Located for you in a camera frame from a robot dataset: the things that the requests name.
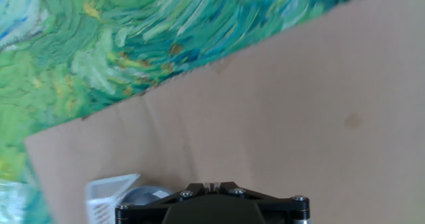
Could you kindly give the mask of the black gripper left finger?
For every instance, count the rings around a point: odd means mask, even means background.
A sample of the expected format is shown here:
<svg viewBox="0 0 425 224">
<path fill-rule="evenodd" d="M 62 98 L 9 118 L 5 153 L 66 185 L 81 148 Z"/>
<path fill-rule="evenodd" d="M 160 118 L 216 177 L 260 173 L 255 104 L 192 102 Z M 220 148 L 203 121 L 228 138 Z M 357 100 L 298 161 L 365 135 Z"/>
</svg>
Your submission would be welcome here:
<svg viewBox="0 0 425 224">
<path fill-rule="evenodd" d="M 194 197 L 211 194 L 212 192 L 212 183 L 190 183 L 185 189 L 174 193 L 165 187 L 154 185 L 135 187 L 130 189 L 116 206 L 115 223 L 129 223 L 129 220 L 124 216 L 123 211 L 129 211 L 146 205 L 167 206 L 186 201 Z"/>
</svg>

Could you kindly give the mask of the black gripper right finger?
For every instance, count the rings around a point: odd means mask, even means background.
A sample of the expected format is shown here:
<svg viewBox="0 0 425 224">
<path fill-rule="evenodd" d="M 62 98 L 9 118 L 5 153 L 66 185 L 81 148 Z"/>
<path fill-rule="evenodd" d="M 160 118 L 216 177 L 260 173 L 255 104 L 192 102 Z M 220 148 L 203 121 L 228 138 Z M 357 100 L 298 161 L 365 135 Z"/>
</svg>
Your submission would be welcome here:
<svg viewBox="0 0 425 224">
<path fill-rule="evenodd" d="M 283 223 L 309 224 L 309 199 L 303 195 L 277 198 L 240 187 L 234 182 L 212 183 L 212 194 L 249 200 L 256 204 L 265 220 L 266 214 L 282 214 Z"/>
</svg>

